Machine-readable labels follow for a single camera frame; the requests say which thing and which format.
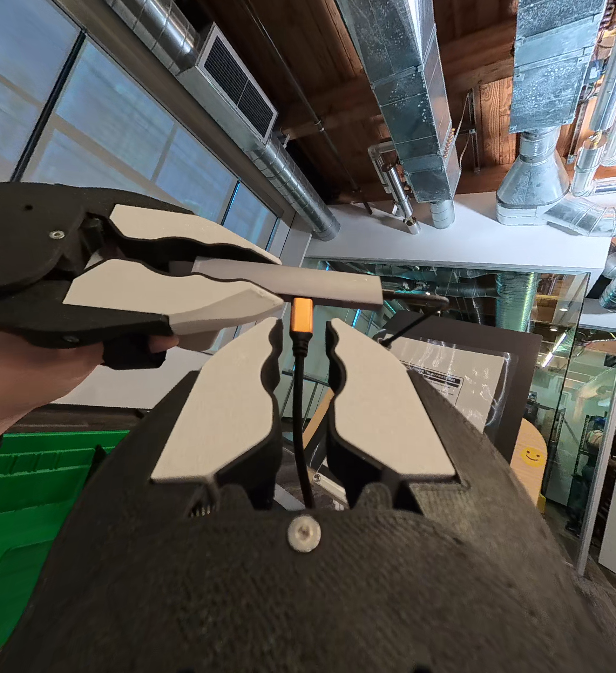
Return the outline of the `green plastic bin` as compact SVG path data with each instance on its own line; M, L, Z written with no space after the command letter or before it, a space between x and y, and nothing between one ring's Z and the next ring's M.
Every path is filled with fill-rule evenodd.
M128 431L15 433L0 448L0 648L88 477Z

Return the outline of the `white vent grille unit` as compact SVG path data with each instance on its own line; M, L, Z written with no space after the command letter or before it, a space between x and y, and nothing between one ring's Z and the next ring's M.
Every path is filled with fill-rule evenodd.
M215 23L202 37L194 66L178 82L243 151L265 147L278 111Z

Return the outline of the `large glass window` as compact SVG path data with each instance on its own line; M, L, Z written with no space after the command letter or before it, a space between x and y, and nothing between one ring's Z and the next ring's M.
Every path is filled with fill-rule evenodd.
M0 1L0 182L124 189L280 253L279 216L52 1Z

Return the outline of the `long spiral round duct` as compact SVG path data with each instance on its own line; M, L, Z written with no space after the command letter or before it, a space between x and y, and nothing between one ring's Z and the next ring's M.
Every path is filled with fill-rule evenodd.
M202 31L212 24L198 32L174 1L106 1L106 4L176 80L178 74L194 66L203 43ZM311 226L314 237L328 241L337 236L339 222L273 130L265 147L246 152L238 148Z

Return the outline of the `shiny steel pipe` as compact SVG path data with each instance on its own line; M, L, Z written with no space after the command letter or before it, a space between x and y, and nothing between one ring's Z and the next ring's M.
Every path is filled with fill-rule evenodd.
M390 193L393 197L397 210L410 234L420 233L420 227L413 213L413 207L409 197L404 191L399 175L395 167L391 164L383 166L383 175L388 183Z

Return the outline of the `wooden table with smiley sticker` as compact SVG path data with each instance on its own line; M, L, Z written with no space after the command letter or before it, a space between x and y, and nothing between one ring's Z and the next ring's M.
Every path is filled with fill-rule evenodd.
M510 466L537 508L547 459L542 434L530 421L522 419Z

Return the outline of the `silver elbow duct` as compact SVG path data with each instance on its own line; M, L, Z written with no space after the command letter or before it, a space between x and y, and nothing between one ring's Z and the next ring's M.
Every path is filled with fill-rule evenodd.
M541 218L578 235L616 238L616 206L597 205L588 198L567 195Z

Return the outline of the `paper sign in plastic sleeve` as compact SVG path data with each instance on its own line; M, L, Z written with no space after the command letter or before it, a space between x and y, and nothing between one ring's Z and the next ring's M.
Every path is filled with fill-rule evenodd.
M509 353L467 349L445 341L400 337L391 352L419 373L480 432L496 425Z

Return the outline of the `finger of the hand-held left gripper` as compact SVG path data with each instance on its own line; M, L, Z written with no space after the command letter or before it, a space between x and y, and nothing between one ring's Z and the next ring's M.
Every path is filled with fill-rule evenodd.
M108 218L105 246L114 257L100 254L100 264L139 263L167 274L169 264L198 258L281 265L279 258L234 231L200 216L116 205Z
M180 348L209 351L220 331L265 319L284 301L250 281L171 276L111 259L75 278L63 303L165 315Z

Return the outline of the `insulated silver pipe bundle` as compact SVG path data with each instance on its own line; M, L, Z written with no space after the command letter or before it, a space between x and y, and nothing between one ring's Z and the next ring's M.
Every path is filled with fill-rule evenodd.
M616 181L596 179L599 168L616 167L616 28L597 100L589 120L589 136L576 159L570 193L574 197L616 191Z

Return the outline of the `black display board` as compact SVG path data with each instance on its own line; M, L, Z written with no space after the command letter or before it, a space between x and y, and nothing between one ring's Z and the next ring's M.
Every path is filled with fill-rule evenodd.
M419 341L445 341L467 349L511 354L496 425L482 432L510 462L541 346L541 337L530 332L431 317L401 337Z

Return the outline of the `person's left hand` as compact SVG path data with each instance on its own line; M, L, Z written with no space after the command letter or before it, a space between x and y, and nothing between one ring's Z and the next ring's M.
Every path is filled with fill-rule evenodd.
M46 349L0 331L0 437L35 408L59 400L102 365L101 343Z

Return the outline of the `thin black ceiling pipe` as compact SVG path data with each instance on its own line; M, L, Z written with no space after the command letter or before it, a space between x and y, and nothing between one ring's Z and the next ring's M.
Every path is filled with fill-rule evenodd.
M273 41L273 39L270 36L270 33L268 32L267 28L264 26L263 22L261 21L258 13L255 11L253 6L249 3L249 1L243 1L243 6L246 10L246 12L249 14L251 19L253 20L254 24L256 27L259 29L261 32L262 36L267 40L268 44L270 45L271 50L273 51L273 54L280 64L281 68L284 71L284 74L286 75L288 81L290 82L290 85L292 88L295 90L296 94L298 95L301 103L303 106L306 108L307 113L309 114L309 117L313 123L313 126L315 127L316 130L319 131L319 134L321 137L325 140L327 143L327 146L329 147L329 150L335 157L337 163L339 164L340 168L344 171L346 178L348 182L350 183L350 186L354 190L356 194L359 196L363 196L363 190L359 183L354 179L354 176L351 174L349 169L347 168L345 162L343 161L342 156L339 153L339 150L337 149L337 146L331 139L331 136L329 135L328 130L325 128L324 123L322 118L316 113L315 109L312 107L308 97L306 96L302 86L298 82L298 80L295 77L295 74L292 72L291 68L289 67L289 64L287 63L286 59L282 55L281 51L279 50L278 46L276 43Z

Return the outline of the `black usb-c cable orange plug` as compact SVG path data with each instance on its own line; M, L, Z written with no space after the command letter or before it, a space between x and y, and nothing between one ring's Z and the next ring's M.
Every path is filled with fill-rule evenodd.
M295 358L294 387L292 397L292 430L295 463L306 509L314 508L309 473L307 470L303 442L303 384L304 361L309 351L313 333L313 302L309 298L294 298L290 313L290 338Z

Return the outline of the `galvanised duct with cone reducer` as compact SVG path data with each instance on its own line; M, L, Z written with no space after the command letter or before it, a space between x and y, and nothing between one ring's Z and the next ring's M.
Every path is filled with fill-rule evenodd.
M574 120L606 1L520 1L509 131L519 153L496 192L496 219L534 225L568 193L557 152Z

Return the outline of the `rectangular galvanised duct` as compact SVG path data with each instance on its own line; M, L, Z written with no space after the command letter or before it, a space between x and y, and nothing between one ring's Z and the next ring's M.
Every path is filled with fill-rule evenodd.
M461 176L432 1L338 1L405 183L432 224L455 221Z

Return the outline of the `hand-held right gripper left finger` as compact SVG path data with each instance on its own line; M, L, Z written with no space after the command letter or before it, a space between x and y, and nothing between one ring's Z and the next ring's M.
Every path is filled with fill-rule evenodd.
M282 321L267 318L209 358L153 469L153 482L236 484L254 508L272 508L283 456L274 394L283 334Z

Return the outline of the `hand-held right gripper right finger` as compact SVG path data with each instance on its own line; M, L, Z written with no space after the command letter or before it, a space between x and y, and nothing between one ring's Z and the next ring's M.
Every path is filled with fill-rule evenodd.
M326 326L329 385L326 459L352 508L370 484L384 485L395 509L420 509L416 483L453 483L456 469L406 367L343 320Z

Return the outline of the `grey usb hub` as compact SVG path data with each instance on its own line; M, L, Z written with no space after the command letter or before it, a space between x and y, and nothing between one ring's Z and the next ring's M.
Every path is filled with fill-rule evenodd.
M316 306L362 310L380 310L384 303L380 279L372 275L220 258L195 261L193 272L219 281L249 281L286 302L307 298Z

